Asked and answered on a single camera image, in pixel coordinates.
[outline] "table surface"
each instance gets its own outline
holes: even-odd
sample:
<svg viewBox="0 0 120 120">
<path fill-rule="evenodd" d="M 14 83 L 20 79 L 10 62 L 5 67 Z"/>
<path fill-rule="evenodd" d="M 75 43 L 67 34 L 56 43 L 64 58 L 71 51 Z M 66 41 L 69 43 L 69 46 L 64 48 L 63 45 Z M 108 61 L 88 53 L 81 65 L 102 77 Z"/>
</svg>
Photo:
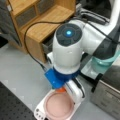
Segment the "table surface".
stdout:
<svg viewBox="0 0 120 120">
<path fill-rule="evenodd" d="M 92 86 L 80 77 L 86 91 L 86 99 L 73 116 L 73 120 L 115 120 L 91 103 Z M 0 81 L 33 112 L 51 89 L 41 67 L 29 55 L 9 44 L 0 49 Z"/>
</svg>

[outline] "wooden cabinet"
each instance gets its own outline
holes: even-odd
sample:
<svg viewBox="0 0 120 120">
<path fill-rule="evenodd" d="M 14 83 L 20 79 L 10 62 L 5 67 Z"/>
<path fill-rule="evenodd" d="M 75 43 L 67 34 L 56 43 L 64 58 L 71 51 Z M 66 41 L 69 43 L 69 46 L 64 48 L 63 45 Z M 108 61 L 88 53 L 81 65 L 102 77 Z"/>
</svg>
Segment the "wooden cabinet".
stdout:
<svg viewBox="0 0 120 120">
<path fill-rule="evenodd" d="M 22 46 L 13 42 L 10 44 L 26 51 L 24 35 L 27 28 L 40 21 L 61 22 L 70 18 L 75 12 L 76 0 L 9 0 L 11 17 Z M 54 33 L 60 24 L 36 24 L 27 32 L 27 46 L 31 54 L 45 62 L 42 42 Z"/>
</svg>

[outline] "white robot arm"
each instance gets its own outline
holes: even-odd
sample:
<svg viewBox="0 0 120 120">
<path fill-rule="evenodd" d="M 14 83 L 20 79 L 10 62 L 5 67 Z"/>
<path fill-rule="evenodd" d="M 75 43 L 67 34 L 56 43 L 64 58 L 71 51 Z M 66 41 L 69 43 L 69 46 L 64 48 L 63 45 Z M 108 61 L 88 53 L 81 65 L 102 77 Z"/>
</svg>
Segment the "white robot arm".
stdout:
<svg viewBox="0 0 120 120">
<path fill-rule="evenodd" d="M 72 20 L 60 26 L 54 35 L 53 52 L 48 55 L 55 76 L 65 82 L 64 86 L 75 103 L 84 98 L 84 89 L 76 80 L 82 52 L 99 59 L 113 57 L 117 50 L 120 32 L 120 0 L 115 0 L 110 22 L 100 25 Z"/>
</svg>

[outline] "machine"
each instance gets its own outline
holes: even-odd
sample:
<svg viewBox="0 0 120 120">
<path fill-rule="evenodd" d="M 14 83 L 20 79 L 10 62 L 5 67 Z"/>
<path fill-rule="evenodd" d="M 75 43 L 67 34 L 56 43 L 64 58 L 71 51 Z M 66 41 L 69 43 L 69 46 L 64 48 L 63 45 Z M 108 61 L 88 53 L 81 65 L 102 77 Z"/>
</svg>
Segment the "machine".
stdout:
<svg viewBox="0 0 120 120">
<path fill-rule="evenodd" d="M 110 21 L 106 20 L 105 25 L 73 18 L 61 25 L 54 34 L 53 52 L 47 56 L 52 68 L 45 76 L 54 89 L 65 87 L 74 103 L 78 105 L 76 108 L 85 98 L 84 88 L 77 79 L 82 53 L 94 56 L 97 61 L 105 61 L 119 51 L 119 5 L 120 0 L 115 0 Z"/>
</svg>

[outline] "pink bowl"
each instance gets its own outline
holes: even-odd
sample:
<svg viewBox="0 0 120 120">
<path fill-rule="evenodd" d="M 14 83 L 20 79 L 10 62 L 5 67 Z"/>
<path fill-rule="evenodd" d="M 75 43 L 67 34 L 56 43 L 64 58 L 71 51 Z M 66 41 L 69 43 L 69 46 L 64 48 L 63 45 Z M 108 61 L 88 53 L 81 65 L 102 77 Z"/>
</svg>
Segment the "pink bowl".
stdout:
<svg viewBox="0 0 120 120">
<path fill-rule="evenodd" d="M 73 112 L 74 103 L 67 92 L 53 92 L 46 98 L 44 109 L 48 118 L 66 120 Z"/>
</svg>

